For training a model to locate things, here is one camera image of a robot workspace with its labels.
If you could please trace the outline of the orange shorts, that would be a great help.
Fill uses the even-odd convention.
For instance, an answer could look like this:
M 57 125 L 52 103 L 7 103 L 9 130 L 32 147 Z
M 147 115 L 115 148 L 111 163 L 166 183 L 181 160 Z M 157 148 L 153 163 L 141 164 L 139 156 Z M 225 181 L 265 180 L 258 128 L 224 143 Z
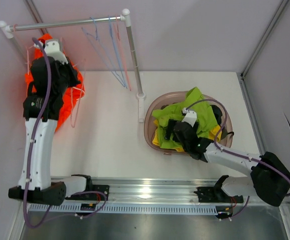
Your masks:
M 49 34 L 46 33 L 42 35 L 41 37 L 38 38 L 38 40 L 50 40 L 53 37 Z M 43 53 L 39 49 L 34 50 L 34 60 L 43 57 Z M 73 110 L 75 106 L 79 103 L 79 101 L 85 96 L 85 86 L 84 86 L 84 77 L 82 73 L 79 71 L 76 65 L 72 64 L 72 61 L 69 61 L 73 68 L 77 70 L 78 73 L 78 80 L 81 82 L 75 87 L 70 87 L 66 90 L 62 100 L 63 100 L 63 106 L 60 109 L 60 114 L 59 114 L 59 119 L 57 121 L 57 127 L 55 129 L 55 133 L 62 127 L 62 125 L 65 123 L 65 121 L 68 118 L 72 117 L 73 120 Z M 27 73 L 24 75 L 25 83 L 26 83 L 26 90 L 29 89 L 29 85 L 31 82 L 34 81 L 32 74 L 30 73 L 30 70 L 28 68 Z

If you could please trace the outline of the lime green shorts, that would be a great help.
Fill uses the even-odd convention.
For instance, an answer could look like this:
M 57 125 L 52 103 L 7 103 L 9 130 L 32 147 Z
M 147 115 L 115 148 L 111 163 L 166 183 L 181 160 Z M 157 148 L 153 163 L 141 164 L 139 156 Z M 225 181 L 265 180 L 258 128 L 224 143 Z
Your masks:
M 152 140 L 153 145 L 158 146 L 161 149 L 175 150 L 182 153 L 184 149 L 181 143 L 176 141 L 173 134 L 169 140 L 165 139 L 168 123 L 170 120 L 182 121 L 184 118 L 182 115 L 183 108 L 187 108 L 191 104 L 203 99 L 204 96 L 201 91 L 197 87 L 194 87 L 186 93 L 184 101 L 173 103 L 163 109 L 153 110 L 151 115 L 154 117 L 153 123 L 156 126 Z M 197 136 L 213 140 L 215 134 L 220 130 L 220 125 L 217 123 L 212 106 L 208 101 L 204 101 L 195 104 L 190 109 L 197 114 Z

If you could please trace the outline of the yellow shorts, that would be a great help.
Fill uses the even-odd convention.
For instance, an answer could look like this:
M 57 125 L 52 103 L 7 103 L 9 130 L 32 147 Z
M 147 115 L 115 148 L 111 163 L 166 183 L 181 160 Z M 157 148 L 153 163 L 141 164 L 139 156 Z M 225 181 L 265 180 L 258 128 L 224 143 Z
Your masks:
M 165 139 L 167 129 L 165 127 L 162 127 L 159 124 L 159 121 L 157 119 L 154 120 L 153 123 L 156 126 L 156 130 L 154 132 L 152 143 L 155 146 L 158 146 L 160 149 L 163 149 L 163 150 L 175 150 L 179 153 L 185 152 L 181 143 L 175 139 L 175 136 L 173 134 L 171 135 L 169 140 Z M 205 137 L 205 138 L 208 138 L 209 140 L 214 140 L 215 135 L 220 129 L 221 129 L 221 126 L 217 125 L 208 132 L 197 131 L 197 136 Z

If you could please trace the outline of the pink hanger of orange shorts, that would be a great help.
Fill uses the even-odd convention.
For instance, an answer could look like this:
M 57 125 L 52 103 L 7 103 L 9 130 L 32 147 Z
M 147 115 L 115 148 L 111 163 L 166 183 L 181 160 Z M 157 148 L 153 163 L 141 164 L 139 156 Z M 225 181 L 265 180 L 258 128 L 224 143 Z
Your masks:
M 33 76 L 30 72 L 30 66 L 32 65 L 30 62 L 29 57 L 29 51 L 30 48 L 34 48 L 35 46 L 26 47 L 27 51 L 27 73 L 24 75 L 25 83 L 26 83 L 26 89 L 28 90 L 30 87 L 30 83 L 34 80 Z M 36 60 L 40 57 L 43 57 L 43 53 L 38 49 L 38 47 L 35 47 L 36 50 L 34 50 L 33 60 Z M 74 128 L 76 124 L 76 118 L 78 115 L 78 112 L 75 114 L 75 119 L 73 120 L 73 111 L 75 106 L 79 107 L 81 98 L 85 96 L 85 86 L 84 86 L 84 77 L 85 74 L 82 74 L 77 65 L 73 64 L 71 61 L 69 61 L 73 67 L 73 69 L 77 72 L 77 79 L 80 81 L 80 83 L 77 86 L 73 86 L 70 88 L 67 88 L 65 94 L 63 95 L 63 106 L 60 109 L 60 115 L 57 122 L 57 126 L 55 129 L 55 132 L 57 132 L 61 126 L 65 123 L 65 121 L 70 118 L 70 124 Z

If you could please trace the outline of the olive green shorts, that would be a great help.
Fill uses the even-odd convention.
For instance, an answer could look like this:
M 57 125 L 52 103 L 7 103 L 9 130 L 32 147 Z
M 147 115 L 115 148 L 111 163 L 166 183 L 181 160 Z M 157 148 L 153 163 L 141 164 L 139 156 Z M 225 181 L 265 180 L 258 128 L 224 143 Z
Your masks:
M 230 135 L 230 136 L 234 136 L 234 132 L 233 131 L 228 131 L 225 127 L 223 128 L 223 130 L 222 130 L 222 133 L 221 133 L 221 137 L 220 137 L 220 139 L 221 140 L 223 140 L 223 139 L 225 139 L 225 138 L 227 138 L 227 136 L 228 135 Z

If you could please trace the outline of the pink hanger of green shorts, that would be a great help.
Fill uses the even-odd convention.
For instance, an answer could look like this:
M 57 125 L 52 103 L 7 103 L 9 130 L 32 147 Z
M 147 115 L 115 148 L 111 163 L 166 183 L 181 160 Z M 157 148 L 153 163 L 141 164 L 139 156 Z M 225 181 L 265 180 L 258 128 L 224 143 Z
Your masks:
M 127 83 L 127 89 L 131 92 L 132 91 L 132 86 L 131 86 L 131 82 L 130 82 L 130 78 L 128 75 L 128 71 L 127 71 L 127 62 L 126 62 L 126 58 L 125 58 L 125 54 L 124 54 L 124 50 L 123 50 L 123 46 L 122 46 L 122 41 L 121 41 L 121 36 L 120 36 L 120 30 L 119 30 L 119 20 L 118 20 L 118 16 L 115 17 L 115 37 L 116 37 L 116 41 L 118 44 L 118 51 L 121 57 L 121 63 L 122 63 L 122 67 L 123 67 L 123 72 L 124 72 L 124 76 L 125 76 L 125 80 Z

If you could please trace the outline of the blue hanger of olive shorts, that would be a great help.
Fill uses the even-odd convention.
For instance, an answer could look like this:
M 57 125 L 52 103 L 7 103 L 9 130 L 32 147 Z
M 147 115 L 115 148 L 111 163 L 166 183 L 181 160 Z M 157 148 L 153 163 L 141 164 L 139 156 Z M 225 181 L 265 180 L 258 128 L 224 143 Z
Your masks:
M 117 64 L 118 64 L 118 70 L 115 70 L 114 64 L 111 62 L 110 64 L 111 64 L 112 68 L 110 71 L 114 75 L 114 77 L 118 80 L 118 82 L 126 89 L 127 82 L 126 82 L 125 76 L 123 74 L 122 60 L 121 60 L 121 56 L 119 54 L 117 43 L 114 40 L 114 31 L 113 31 L 112 21 L 111 21 L 110 16 L 108 16 L 108 25 L 109 25 L 109 36 L 111 38 L 111 43 L 112 43 L 112 47 L 114 50 L 115 59 L 116 59 Z

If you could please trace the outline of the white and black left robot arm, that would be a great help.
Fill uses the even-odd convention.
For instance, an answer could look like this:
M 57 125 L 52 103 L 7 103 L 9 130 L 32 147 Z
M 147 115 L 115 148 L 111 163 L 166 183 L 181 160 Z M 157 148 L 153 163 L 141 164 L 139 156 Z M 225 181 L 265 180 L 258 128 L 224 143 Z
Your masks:
M 8 190 L 10 199 L 25 204 L 60 206 L 64 200 L 104 201 L 109 186 L 94 185 L 89 175 L 51 177 L 52 145 L 66 90 L 80 83 L 70 63 L 40 57 L 32 62 L 33 77 L 23 102 L 26 143 L 23 167 L 16 186 Z

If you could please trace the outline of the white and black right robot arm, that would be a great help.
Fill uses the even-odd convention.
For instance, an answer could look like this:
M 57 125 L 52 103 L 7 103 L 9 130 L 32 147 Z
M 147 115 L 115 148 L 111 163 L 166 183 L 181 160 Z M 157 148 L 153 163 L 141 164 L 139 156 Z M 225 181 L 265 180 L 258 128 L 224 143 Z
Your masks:
M 191 158 L 218 164 L 240 172 L 242 177 L 223 175 L 216 182 L 213 196 L 224 202 L 233 196 L 257 196 L 278 207 L 290 196 L 290 172 L 272 152 L 263 155 L 232 150 L 205 137 L 185 121 L 169 120 L 165 140 L 176 139 Z

